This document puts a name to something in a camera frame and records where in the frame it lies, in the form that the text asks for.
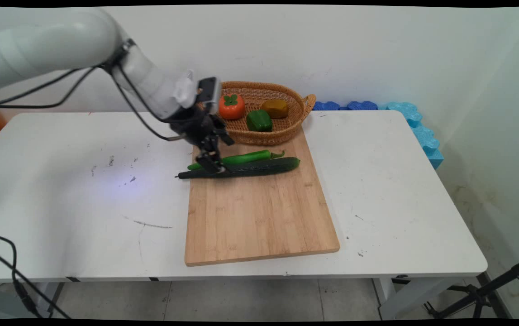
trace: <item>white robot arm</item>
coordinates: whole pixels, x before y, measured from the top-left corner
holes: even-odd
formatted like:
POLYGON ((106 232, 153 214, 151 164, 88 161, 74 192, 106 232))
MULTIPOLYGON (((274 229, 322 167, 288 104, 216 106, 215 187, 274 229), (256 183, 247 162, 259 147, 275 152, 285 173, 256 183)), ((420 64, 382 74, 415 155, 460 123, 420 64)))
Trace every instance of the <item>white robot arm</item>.
POLYGON ((100 8, 74 8, 53 25, 0 31, 0 88, 55 70, 86 67, 106 70, 117 85, 141 99, 156 119, 170 123, 178 138, 198 146, 202 154, 197 161, 201 159, 205 169, 224 171, 217 137, 228 144, 233 140, 214 116, 221 89, 218 78, 195 81, 192 70, 176 82, 165 78, 100 8))

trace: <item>green chili pepper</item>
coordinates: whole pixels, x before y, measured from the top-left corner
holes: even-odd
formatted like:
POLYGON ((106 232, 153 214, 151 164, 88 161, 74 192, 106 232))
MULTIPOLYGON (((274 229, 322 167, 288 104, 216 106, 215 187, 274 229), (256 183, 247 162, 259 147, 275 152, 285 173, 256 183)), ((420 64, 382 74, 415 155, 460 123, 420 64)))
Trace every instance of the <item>green chili pepper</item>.
MULTIPOLYGON (((282 157, 285 154, 286 154, 286 151, 282 151, 281 154, 275 154, 268 150, 254 151, 252 153, 247 153, 247 154, 243 154, 243 155, 224 157, 223 163, 224 164, 241 164, 241 163, 254 162, 254 161, 265 161, 266 159, 282 157)), ((187 169, 189 169, 189 170, 196 170, 196 169, 200 169, 200 168, 201 168, 201 165, 199 163, 193 163, 187 167, 187 169)))

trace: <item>white wall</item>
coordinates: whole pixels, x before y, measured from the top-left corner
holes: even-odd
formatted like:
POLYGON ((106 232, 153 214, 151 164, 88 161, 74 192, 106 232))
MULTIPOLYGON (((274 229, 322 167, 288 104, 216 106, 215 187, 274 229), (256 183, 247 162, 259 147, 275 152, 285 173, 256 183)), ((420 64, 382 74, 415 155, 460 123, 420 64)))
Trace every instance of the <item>white wall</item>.
MULTIPOLYGON (((519 262, 519 38, 442 153, 437 173, 497 277, 519 262)), ((519 281, 498 292, 519 318, 519 281)))
MULTIPOLYGON (((0 30, 49 23, 63 10, 0 8, 0 30)), ((196 5, 106 10, 171 77, 194 68, 200 77, 280 83, 341 105, 415 103, 423 123, 441 141, 445 161, 438 173, 475 232, 489 273, 494 277, 519 261, 519 8, 196 5)), ((1 89, 0 99, 52 76, 1 89)), ((17 103, 51 103, 70 84, 17 103)), ((110 78, 95 72, 53 110, 129 108, 110 78)), ((0 110, 0 123, 17 112, 0 110)), ((511 283, 501 295, 519 317, 519 284, 511 283)))
MULTIPOLYGON (((0 30, 48 23, 63 10, 0 8, 0 30)), ((202 77, 280 83, 341 105, 410 101, 441 142, 519 35, 519 8, 187 5, 106 10, 170 76, 191 67, 202 77), (229 19, 218 19, 226 15, 229 19)), ((0 98, 47 79, 7 87, 0 98)), ((69 84, 20 103, 50 103, 69 84)), ((129 109, 112 81, 95 72, 60 110, 129 109)))

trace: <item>wicker basket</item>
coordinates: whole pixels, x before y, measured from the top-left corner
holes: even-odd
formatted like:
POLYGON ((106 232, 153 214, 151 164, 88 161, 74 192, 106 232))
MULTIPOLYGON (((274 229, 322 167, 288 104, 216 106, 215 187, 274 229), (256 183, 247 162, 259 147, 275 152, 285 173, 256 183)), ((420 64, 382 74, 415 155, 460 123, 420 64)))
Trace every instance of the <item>wicker basket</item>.
POLYGON ((315 105, 315 95, 301 97, 295 91, 275 83, 230 81, 223 83, 221 96, 236 93, 243 97, 245 115, 259 110, 263 102, 270 99, 281 99, 288 103, 288 117, 272 119, 272 132, 251 131, 247 128, 245 117, 238 120, 223 120, 226 130, 236 143, 255 145, 277 145, 294 136, 315 105))

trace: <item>wooden cutting board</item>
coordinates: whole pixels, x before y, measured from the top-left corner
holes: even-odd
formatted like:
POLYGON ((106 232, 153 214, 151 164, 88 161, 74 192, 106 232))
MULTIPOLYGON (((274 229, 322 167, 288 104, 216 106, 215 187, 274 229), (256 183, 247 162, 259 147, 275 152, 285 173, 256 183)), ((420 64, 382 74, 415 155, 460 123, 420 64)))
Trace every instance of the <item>wooden cutting board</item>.
MULTIPOLYGON (((302 129, 277 146, 220 146, 222 157, 265 149, 285 150, 285 157, 299 158, 300 165, 277 175, 191 180, 187 266, 340 249, 302 129)), ((194 147, 193 157, 198 151, 194 147)))

